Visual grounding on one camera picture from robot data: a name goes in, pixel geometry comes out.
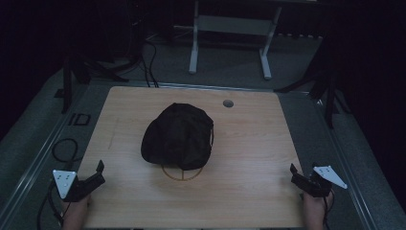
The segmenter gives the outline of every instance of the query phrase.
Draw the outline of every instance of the human hand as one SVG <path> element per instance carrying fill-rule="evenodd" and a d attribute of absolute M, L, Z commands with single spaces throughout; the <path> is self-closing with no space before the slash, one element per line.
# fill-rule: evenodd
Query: human hand
<path fill-rule="evenodd" d="M 78 202 L 62 202 L 63 226 L 62 230 L 80 230 L 86 220 L 87 206 L 90 204 L 91 196 L 83 198 Z"/>
<path fill-rule="evenodd" d="M 326 197 L 327 207 L 322 197 L 313 197 L 304 192 L 304 224 L 307 230 L 323 230 L 325 217 L 333 203 L 334 193 Z"/>

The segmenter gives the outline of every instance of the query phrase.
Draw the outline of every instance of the small round hole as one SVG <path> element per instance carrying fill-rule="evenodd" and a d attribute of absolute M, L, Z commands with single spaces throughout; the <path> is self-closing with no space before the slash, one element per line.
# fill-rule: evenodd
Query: small round hole
<path fill-rule="evenodd" d="M 233 101 L 231 101 L 231 100 L 224 100 L 223 105 L 224 105 L 225 107 L 233 107 L 233 106 L 234 106 L 234 103 L 233 103 Z"/>

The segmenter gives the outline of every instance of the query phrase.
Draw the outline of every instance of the white table leg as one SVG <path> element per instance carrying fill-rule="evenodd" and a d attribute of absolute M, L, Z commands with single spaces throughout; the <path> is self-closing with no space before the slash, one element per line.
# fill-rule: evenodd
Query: white table leg
<path fill-rule="evenodd" d="M 198 19 L 199 19 L 199 1 L 194 1 L 194 20 L 193 20 L 193 45 L 192 45 L 192 54 L 191 54 L 191 63 L 189 66 L 189 73 L 195 74 L 197 69 L 197 56 L 199 53 L 199 46 L 197 43 L 197 34 L 198 34 Z"/>
<path fill-rule="evenodd" d="M 269 26 L 269 33 L 266 38 L 266 43 L 265 46 L 261 49 L 259 49 L 259 58 L 260 58 L 260 63 L 262 64 L 262 71 L 263 71 L 263 77 L 266 80 L 270 80 L 272 78 L 271 75 L 271 70 L 269 68 L 269 62 L 268 62 L 268 57 L 266 56 L 269 51 L 269 46 L 271 45 L 272 37 L 274 36 L 275 29 L 277 28 L 278 25 L 278 20 L 281 15 L 282 7 L 278 7 L 277 11 L 275 12 L 274 19 Z"/>

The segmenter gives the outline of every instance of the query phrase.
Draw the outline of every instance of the black cap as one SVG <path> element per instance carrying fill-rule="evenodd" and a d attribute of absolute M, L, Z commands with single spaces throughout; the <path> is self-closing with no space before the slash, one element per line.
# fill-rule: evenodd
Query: black cap
<path fill-rule="evenodd" d="M 212 152 L 213 127 L 204 110 L 173 103 L 149 124 L 141 154 L 152 164 L 175 165 L 184 171 L 200 169 Z"/>

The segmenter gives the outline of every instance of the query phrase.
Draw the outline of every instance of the wooden table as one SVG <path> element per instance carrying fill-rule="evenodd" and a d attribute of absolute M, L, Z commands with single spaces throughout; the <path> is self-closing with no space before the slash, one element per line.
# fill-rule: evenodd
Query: wooden table
<path fill-rule="evenodd" d="M 231 100 L 233 107 L 225 107 Z M 214 120 L 214 145 L 197 177 L 178 181 L 146 162 L 147 126 L 172 103 L 202 108 Z M 79 169 L 106 180 L 93 194 L 89 228 L 263 228 L 303 226 L 289 167 L 300 164 L 273 93 L 113 87 Z M 166 169 L 181 178 L 177 169 Z M 197 171 L 185 173 L 193 177 Z"/>

